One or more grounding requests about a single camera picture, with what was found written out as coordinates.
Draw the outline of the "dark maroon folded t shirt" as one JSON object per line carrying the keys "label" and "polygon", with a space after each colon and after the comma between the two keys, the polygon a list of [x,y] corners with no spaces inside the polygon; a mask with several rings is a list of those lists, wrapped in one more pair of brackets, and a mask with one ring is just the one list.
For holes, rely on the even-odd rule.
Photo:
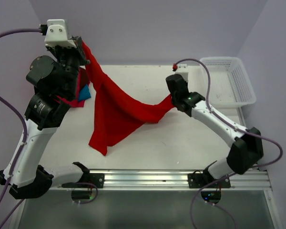
{"label": "dark maroon folded t shirt", "polygon": [[84,68],[80,68],[80,90],[90,84],[89,76]]}

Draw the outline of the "black right base bracket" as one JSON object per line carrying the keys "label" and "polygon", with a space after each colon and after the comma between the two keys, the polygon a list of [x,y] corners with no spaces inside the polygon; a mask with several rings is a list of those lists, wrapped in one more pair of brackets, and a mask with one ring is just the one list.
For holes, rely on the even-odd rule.
{"label": "black right base bracket", "polygon": [[[205,185],[212,183],[215,179],[207,172],[196,170],[187,175],[189,188],[202,188]],[[230,188],[230,180],[227,178],[223,181],[212,184],[209,188]]]}

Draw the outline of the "black base bracket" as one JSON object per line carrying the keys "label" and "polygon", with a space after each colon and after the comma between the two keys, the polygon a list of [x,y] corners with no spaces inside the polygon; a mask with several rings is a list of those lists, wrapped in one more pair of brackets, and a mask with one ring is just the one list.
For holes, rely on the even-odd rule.
{"label": "black base bracket", "polygon": [[87,187],[92,188],[92,185],[95,185],[97,188],[103,188],[105,175],[104,173],[86,173],[83,174],[80,180],[76,183],[73,183],[74,187]]}
{"label": "black base bracket", "polygon": [[[202,188],[205,185],[212,183],[215,179],[207,172],[196,170],[187,175],[189,188]],[[209,188],[230,188],[230,180],[227,178],[223,181],[212,184]]]}

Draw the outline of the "crimson folded t shirt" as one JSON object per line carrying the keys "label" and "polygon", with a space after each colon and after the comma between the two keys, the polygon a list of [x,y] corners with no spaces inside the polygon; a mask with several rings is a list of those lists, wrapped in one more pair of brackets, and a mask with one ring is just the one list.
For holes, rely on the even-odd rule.
{"label": "crimson folded t shirt", "polygon": [[79,99],[80,97],[80,91],[83,89],[83,87],[87,84],[88,77],[85,73],[85,70],[83,68],[80,69],[80,73],[78,75],[78,81],[77,81],[77,89],[76,89],[76,97],[72,101],[68,101],[64,98],[61,98],[61,100],[68,105],[71,106],[71,108],[77,108],[77,107],[83,107],[84,101]]}

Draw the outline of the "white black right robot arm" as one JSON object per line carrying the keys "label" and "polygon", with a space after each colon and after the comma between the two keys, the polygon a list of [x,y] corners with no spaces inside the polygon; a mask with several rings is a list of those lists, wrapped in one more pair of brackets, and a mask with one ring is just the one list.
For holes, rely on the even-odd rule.
{"label": "white black right robot arm", "polygon": [[[187,82],[179,74],[166,78],[172,97],[172,104],[178,111],[184,112],[214,131],[230,147],[226,158],[216,160],[203,170],[203,182],[207,187],[214,187],[220,178],[231,174],[244,174],[264,156],[260,132],[255,127],[247,129],[231,119],[208,108],[206,99],[197,92],[189,92]],[[217,112],[221,121],[212,111]]]}

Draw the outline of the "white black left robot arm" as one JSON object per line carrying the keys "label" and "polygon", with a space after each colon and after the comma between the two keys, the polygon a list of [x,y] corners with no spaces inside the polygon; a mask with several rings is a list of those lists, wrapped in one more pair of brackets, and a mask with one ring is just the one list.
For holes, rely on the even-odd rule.
{"label": "white black left robot arm", "polygon": [[79,162],[69,166],[46,168],[40,165],[44,150],[70,109],[68,102],[77,97],[80,68],[85,58],[80,36],[71,38],[74,46],[58,44],[47,49],[55,56],[38,56],[30,65],[26,80],[35,94],[25,111],[23,132],[26,140],[18,144],[9,165],[0,171],[0,184],[9,185],[15,199],[43,196],[51,187],[72,184],[85,187],[90,181],[88,168]]}

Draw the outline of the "aluminium mounting rail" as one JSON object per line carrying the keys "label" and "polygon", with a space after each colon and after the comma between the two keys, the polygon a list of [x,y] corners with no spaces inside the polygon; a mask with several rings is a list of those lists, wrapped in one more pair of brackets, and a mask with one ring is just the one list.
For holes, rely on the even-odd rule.
{"label": "aluminium mounting rail", "polygon": [[[100,190],[123,191],[186,191],[189,188],[187,175],[192,170],[91,170],[90,173],[104,173],[105,181]],[[271,190],[267,172],[251,169],[243,175],[229,178],[230,188],[205,188],[207,190]]]}

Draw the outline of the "blue folded t shirt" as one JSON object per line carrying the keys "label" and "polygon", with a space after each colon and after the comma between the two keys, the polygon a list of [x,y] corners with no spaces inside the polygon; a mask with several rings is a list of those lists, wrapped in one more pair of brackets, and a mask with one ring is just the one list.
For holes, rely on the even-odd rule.
{"label": "blue folded t shirt", "polygon": [[85,101],[91,98],[91,93],[89,86],[86,84],[80,91],[78,95],[78,102]]}

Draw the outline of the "bright red t shirt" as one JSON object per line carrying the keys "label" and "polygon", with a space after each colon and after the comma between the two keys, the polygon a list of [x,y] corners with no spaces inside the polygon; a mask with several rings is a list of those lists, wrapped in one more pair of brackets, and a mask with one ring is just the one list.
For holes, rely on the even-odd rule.
{"label": "bright red t shirt", "polygon": [[94,130],[89,146],[105,156],[108,147],[121,142],[145,123],[158,123],[174,106],[171,96],[159,104],[135,100],[103,72],[90,48],[85,43],[82,46],[86,59],[90,61],[85,69],[96,92]]}

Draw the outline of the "black left base bracket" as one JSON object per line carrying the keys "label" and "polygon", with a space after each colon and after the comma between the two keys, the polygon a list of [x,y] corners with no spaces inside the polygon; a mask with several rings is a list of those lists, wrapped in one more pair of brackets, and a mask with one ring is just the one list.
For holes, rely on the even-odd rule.
{"label": "black left base bracket", "polygon": [[92,185],[95,185],[97,188],[103,188],[105,175],[104,173],[86,173],[83,174],[80,180],[76,183],[73,183],[74,187],[87,187],[92,188]]}

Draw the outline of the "white plastic mesh basket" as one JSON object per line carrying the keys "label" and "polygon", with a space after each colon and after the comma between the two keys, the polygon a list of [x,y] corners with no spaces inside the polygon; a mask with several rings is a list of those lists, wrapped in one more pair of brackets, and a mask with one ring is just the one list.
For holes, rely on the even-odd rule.
{"label": "white plastic mesh basket", "polygon": [[239,108],[256,102],[255,92],[242,61],[237,57],[204,57],[200,61],[207,67],[210,79],[203,66],[200,75],[204,91],[210,85],[209,102],[219,108]]}

